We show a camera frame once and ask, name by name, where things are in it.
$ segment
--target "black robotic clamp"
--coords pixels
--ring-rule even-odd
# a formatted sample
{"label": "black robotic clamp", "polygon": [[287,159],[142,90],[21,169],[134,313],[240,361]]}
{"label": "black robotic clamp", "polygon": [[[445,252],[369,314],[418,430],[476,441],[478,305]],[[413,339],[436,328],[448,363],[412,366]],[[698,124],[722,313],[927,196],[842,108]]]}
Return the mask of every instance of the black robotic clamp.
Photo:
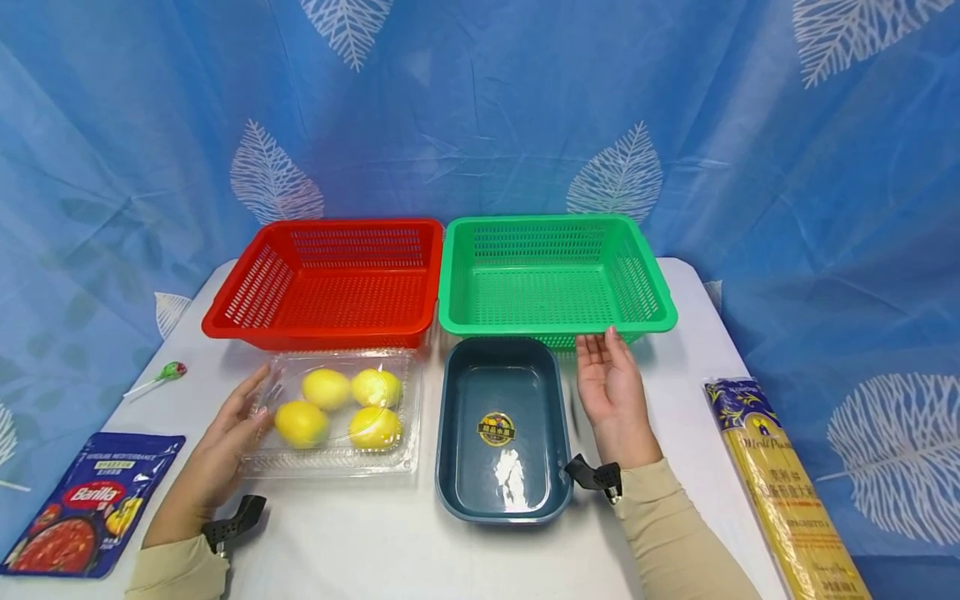
{"label": "black robotic clamp", "polygon": [[263,507],[267,506],[267,498],[262,495],[245,495],[240,500],[240,507],[232,518],[213,521],[204,525],[202,532],[210,550],[221,557],[227,557],[226,543],[256,527],[263,514]]}
{"label": "black robotic clamp", "polygon": [[620,465],[617,463],[590,468],[584,455],[577,454],[566,464],[564,470],[584,490],[603,490],[611,504],[616,504],[623,497],[623,482],[620,479]]}

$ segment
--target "dark teal plastic tray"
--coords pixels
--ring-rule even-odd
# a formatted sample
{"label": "dark teal plastic tray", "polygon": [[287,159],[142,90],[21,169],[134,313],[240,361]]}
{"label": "dark teal plastic tray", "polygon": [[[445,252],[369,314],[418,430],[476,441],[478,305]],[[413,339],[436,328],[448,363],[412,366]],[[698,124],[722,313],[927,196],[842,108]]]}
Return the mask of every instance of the dark teal plastic tray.
{"label": "dark teal plastic tray", "polygon": [[573,486],[560,367],[531,338],[470,338],[446,360],[437,494],[477,523],[544,523]]}

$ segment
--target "left hand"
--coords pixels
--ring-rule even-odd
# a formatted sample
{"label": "left hand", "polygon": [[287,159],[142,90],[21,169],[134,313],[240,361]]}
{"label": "left hand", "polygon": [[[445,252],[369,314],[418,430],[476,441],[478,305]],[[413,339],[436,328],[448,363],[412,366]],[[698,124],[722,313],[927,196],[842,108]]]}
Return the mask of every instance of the left hand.
{"label": "left hand", "polygon": [[156,511],[144,549],[196,538],[236,492],[243,455],[272,425],[265,408],[249,417],[253,392],[269,373],[269,366],[260,367],[224,402]]}
{"label": "left hand", "polygon": [[602,336],[577,336],[577,389],[602,464],[618,463],[626,470],[663,458],[640,370],[613,326]]}

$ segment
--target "yellow lemon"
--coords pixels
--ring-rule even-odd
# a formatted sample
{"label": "yellow lemon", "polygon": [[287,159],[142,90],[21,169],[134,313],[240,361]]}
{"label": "yellow lemon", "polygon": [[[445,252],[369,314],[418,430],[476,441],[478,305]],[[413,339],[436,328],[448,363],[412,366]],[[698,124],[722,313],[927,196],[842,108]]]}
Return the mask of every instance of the yellow lemon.
{"label": "yellow lemon", "polygon": [[364,369],[353,377],[353,397],[361,406],[391,408],[400,400],[403,386],[396,375],[389,371]]}
{"label": "yellow lemon", "polygon": [[122,538],[127,533],[137,511],[140,510],[141,504],[143,504],[143,498],[125,498],[120,502],[117,510],[107,517],[107,531],[115,538]]}
{"label": "yellow lemon", "polygon": [[329,425],[330,421],[324,411],[303,400],[281,405],[274,415],[276,432],[298,450],[326,442]]}
{"label": "yellow lemon", "polygon": [[350,400],[350,380],[332,369],[317,369],[301,384],[303,399],[324,411],[335,411]]}
{"label": "yellow lemon", "polygon": [[348,432],[354,446],[380,450],[400,440],[403,426],[396,413],[389,408],[368,406],[361,408],[350,421]]}

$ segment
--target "barilla logo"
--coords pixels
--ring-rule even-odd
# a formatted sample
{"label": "barilla logo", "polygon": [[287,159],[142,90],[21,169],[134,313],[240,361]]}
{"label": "barilla logo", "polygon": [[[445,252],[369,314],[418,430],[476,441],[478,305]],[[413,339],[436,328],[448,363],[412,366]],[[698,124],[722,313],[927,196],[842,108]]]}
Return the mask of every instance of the barilla logo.
{"label": "barilla logo", "polygon": [[63,504],[78,511],[96,511],[123,498],[125,491],[115,481],[91,481],[67,490]]}

